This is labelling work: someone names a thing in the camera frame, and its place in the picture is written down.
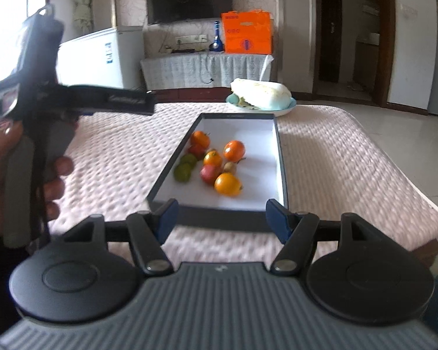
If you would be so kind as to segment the round mandarin orange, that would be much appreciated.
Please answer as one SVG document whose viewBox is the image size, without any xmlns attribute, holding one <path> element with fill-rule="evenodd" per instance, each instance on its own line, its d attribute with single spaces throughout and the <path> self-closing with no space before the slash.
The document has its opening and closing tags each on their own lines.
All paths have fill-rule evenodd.
<svg viewBox="0 0 438 350">
<path fill-rule="evenodd" d="M 241 141 L 230 141 L 223 149 L 223 155 L 228 162 L 237 163 L 244 158 L 246 149 Z"/>
</svg>

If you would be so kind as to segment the mandarin orange with stem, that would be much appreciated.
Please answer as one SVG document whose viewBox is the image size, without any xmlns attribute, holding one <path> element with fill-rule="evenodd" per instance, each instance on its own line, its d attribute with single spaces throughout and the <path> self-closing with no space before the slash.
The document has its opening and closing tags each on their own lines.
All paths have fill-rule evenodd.
<svg viewBox="0 0 438 350">
<path fill-rule="evenodd" d="M 209 135 L 201 130 L 196 130 L 192 135 L 190 135 L 190 144 L 192 146 L 200 146 L 203 149 L 207 149 L 210 145 Z"/>
</svg>

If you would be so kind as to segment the orange gift box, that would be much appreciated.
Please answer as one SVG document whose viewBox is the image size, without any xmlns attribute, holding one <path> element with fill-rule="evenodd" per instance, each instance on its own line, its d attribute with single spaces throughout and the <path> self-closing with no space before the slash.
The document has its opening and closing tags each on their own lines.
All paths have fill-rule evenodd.
<svg viewBox="0 0 438 350">
<path fill-rule="evenodd" d="M 271 55 L 273 20 L 265 10 L 229 11 L 221 15 L 225 52 L 229 54 Z"/>
</svg>

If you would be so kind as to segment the red small apple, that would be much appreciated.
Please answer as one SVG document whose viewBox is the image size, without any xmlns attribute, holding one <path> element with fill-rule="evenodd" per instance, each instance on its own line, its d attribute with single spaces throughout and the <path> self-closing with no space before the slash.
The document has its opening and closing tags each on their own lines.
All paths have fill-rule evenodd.
<svg viewBox="0 0 438 350">
<path fill-rule="evenodd" d="M 221 168 L 212 164 L 206 164 L 201 168 L 200 177 L 201 180 L 208 184 L 214 185 L 216 179 L 221 174 Z"/>
</svg>

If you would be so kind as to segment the white chest freezer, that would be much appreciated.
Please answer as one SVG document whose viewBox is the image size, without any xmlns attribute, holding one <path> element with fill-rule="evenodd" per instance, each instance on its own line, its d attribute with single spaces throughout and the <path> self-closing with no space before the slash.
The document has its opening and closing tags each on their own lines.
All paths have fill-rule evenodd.
<svg viewBox="0 0 438 350">
<path fill-rule="evenodd" d="M 144 57 L 141 26 L 103 29 L 61 44 L 56 66 L 58 82 L 140 89 Z"/>
</svg>

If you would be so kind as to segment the napa cabbage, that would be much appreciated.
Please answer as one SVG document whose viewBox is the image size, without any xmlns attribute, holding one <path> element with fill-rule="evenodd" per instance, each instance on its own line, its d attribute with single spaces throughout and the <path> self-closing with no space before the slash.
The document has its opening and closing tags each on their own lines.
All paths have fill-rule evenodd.
<svg viewBox="0 0 438 350">
<path fill-rule="evenodd" d="M 231 83 L 231 91 L 237 96 L 239 106 L 256 110 L 280 111 L 292 102 L 289 89 L 277 82 L 236 78 Z"/>
</svg>

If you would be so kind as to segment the dark red small fruit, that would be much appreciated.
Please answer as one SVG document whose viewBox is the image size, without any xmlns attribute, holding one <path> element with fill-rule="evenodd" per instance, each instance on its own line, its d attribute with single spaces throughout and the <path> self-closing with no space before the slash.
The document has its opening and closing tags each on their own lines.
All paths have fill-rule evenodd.
<svg viewBox="0 0 438 350">
<path fill-rule="evenodd" d="M 206 148 L 195 143 L 188 147 L 187 152 L 195 156 L 197 160 L 203 160 L 206 154 Z"/>
</svg>

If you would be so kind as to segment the green fruit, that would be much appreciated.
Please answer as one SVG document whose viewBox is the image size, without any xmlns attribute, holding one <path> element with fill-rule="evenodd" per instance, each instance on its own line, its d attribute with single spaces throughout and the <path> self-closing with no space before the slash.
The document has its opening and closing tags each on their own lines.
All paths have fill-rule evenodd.
<svg viewBox="0 0 438 350">
<path fill-rule="evenodd" d="M 178 164 L 173 171 L 174 178 L 178 183 L 187 183 L 190 180 L 191 173 L 192 167 L 188 163 Z"/>
<path fill-rule="evenodd" d="M 190 165 L 190 167 L 192 167 L 192 168 L 194 168 L 196 166 L 197 162 L 198 162 L 198 159 L 192 153 L 184 154 L 183 156 L 181 156 L 181 158 L 179 160 L 180 164 Z"/>
</svg>

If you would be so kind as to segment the blue glass bottle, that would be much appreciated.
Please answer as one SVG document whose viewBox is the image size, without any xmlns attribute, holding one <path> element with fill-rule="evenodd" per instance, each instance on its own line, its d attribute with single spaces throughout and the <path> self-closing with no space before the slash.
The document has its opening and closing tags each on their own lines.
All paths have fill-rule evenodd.
<svg viewBox="0 0 438 350">
<path fill-rule="evenodd" d="M 224 51 L 224 44 L 220 38 L 220 21 L 214 22 L 213 42 L 209 45 L 209 50 L 214 52 Z"/>
</svg>

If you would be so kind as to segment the brown kiwi fruit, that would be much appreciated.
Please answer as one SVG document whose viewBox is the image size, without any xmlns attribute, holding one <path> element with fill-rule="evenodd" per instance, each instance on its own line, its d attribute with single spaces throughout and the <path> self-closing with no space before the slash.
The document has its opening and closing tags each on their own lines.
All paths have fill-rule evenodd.
<svg viewBox="0 0 438 350">
<path fill-rule="evenodd" d="M 223 171 L 223 173 L 230 173 L 230 174 L 235 175 L 237 172 L 237 164 L 229 161 L 229 162 L 225 163 L 222 171 Z"/>
</svg>

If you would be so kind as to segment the cabinet with white cloth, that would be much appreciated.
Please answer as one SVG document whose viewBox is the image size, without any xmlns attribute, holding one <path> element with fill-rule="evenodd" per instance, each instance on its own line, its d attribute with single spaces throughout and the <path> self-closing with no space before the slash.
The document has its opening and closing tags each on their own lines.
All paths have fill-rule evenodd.
<svg viewBox="0 0 438 350">
<path fill-rule="evenodd" d="M 160 102 L 221 102 L 236 78 L 269 81 L 272 55 L 199 51 L 141 60 L 148 90 Z"/>
</svg>

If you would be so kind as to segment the white wall power strip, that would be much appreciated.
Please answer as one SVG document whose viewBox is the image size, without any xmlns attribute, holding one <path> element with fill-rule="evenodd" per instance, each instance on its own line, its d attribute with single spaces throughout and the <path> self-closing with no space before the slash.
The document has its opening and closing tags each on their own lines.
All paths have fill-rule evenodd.
<svg viewBox="0 0 438 350">
<path fill-rule="evenodd" d="M 207 43 L 207 34 L 189 35 L 189 36 L 177 36 L 175 38 L 177 44 L 193 44 L 193 43 Z"/>
</svg>

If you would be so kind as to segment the dark wooden door frame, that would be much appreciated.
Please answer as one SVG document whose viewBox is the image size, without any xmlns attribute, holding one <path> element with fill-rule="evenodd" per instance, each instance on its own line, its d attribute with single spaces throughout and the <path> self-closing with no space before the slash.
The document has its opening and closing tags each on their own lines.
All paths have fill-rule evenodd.
<svg viewBox="0 0 438 350">
<path fill-rule="evenodd" d="M 316 0 L 318 98 L 384 107 L 392 75 L 395 0 Z"/>
</svg>

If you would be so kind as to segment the orange kumquat fruit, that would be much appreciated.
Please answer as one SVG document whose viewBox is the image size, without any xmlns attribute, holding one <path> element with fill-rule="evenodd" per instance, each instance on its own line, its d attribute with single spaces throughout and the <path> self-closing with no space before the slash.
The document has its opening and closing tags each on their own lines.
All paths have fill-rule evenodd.
<svg viewBox="0 0 438 350">
<path fill-rule="evenodd" d="M 232 173 L 224 172 L 218 176 L 214 183 L 214 189 L 221 195 L 235 197 L 242 191 L 241 181 Z"/>
</svg>

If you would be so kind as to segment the grey white cardboard box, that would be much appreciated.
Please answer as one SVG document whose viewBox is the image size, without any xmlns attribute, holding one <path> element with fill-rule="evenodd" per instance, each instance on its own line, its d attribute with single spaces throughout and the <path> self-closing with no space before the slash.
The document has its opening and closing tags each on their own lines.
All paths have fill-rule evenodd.
<svg viewBox="0 0 438 350">
<path fill-rule="evenodd" d="M 218 194 L 201 180 L 196 166 L 190 180 L 179 183 L 174 168 L 190 145 L 196 130 L 207 134 L 214 149 L 228 142 L 244 143 L 244 159 L 237 167 L 243 189 L 236 197 Z M 288 205 L 286 172 L 281 154 L 277 119 L 272 114 L 201 113 L 182 138 L 149 191 L 152 211 L 170 199 L 179 203 L 177 224 L 222 231 L 269 232 L 266 204 L 270 199 Z"/>
</svg>

